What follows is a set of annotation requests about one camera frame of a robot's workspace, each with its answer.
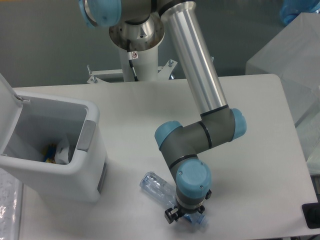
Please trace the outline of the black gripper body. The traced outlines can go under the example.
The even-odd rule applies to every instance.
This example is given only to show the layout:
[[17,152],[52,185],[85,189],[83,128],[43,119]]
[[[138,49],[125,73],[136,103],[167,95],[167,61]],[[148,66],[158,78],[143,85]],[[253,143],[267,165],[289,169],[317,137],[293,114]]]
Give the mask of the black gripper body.
[[183,217],[185,214],[193,214],[198,212],[197,208],[204,206],[204,200],[208,200],[212,195],[209,189],[205,196],[200,198],[191,198],[178,190],[176,194],[176,205],[174,208],[178,209],[178,218]]

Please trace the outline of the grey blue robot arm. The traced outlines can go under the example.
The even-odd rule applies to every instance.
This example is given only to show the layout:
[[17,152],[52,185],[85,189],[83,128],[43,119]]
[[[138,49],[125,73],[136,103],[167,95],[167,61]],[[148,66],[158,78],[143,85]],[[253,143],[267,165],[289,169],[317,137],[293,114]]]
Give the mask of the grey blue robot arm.
[[154,134],[158,149],[176,184],[175,201],[164,213],[169,223],[203,213],[211,197],[212,175],[198,155],[242,137],[243,114],[230,108],[198,23],[193,0],[80,0],[85,24],[106,27],[120,53],[126,82],[155,80],[157,51],[169,32],[200,120],[160,125]]

